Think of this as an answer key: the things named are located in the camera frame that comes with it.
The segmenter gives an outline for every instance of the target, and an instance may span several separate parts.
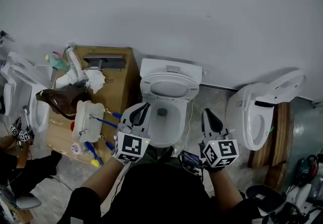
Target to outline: forearm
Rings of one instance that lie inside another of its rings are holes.
[[[101,203],[106,199],[111,191],[119,173],[123,168],[123,164],[114,157],[110,158],[104,166],[98,169],[82,187],[92,189],[100,198]]]
[[[0,141],[0,148],[7,150],[14,141],[16,141],[16,138],[13,135],[5,136]]]
[[[209,175],[216,194],[218,207],[222,212],[228,212],[243,200],[225,170],[209,173]]]
[[[24,147],[20,151],[18,155],[18,160],[17,160],[17,168],[18,169],[23,169],[26,165],[27,159],[28,159],[28,154],[29,154],[29,144],[25,143]]]

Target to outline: yellow brush tip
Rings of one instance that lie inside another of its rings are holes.
[[[96,167],[100,167],[100,163],[99,163],[99,161],[97,159],[91,160],[91,164],[96,166]]]

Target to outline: black shirt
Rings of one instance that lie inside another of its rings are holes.
[[[110,210],[100,217],[98,195],[89,188],[78,188],[72,195],[59,224],[75,217],[84,223],[174,222],[175,219],[212,223],[249,223],[252,201],[239,203],[229,214],[221,214],[205,192],[200,178],[166,164],[142,164],[125,175],[120,192]]]
[[[17,157],[0,150],[0,185],[8,184],[8,178],[17,167]]]

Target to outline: crumpled paper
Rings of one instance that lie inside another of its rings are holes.
[[[99,89],[103,87],[105,83],[105,76],[99,70],[84,70],[88,81],[85,86],[93,90],[93,94],[95,94]]]

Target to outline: black sleeve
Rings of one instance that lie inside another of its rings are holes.
[[[6,154],[3,150],[0,150],[0,162],[7,170],[14,170],[17,167],[17,157]]]
[[[71,217],[81,219],[84,224],[99,223],[101,218],[99,196],[90,188],[81,187],[74,190],[69,204],[58,224],[70,224]]]
[[[238,203],[226,217],[231,223],[251,223],[253,219],[262,218],[254,199],[245,199]]]

